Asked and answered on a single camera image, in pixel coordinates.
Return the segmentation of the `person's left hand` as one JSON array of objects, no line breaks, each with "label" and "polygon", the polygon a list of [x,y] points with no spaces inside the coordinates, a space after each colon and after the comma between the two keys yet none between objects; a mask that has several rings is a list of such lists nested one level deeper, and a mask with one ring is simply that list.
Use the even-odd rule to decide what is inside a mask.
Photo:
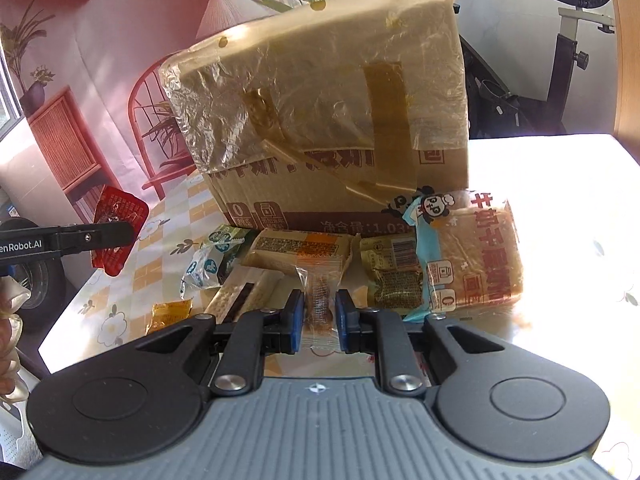
[{"label": "person's left hand", "polygon": [[21,369],[17,344],[23,331],[23,321],[17,314],[29,300],[30,291],[12,276],[1,277],[1,400],[14,404],[25,401],[28,388],[18,372]]}]

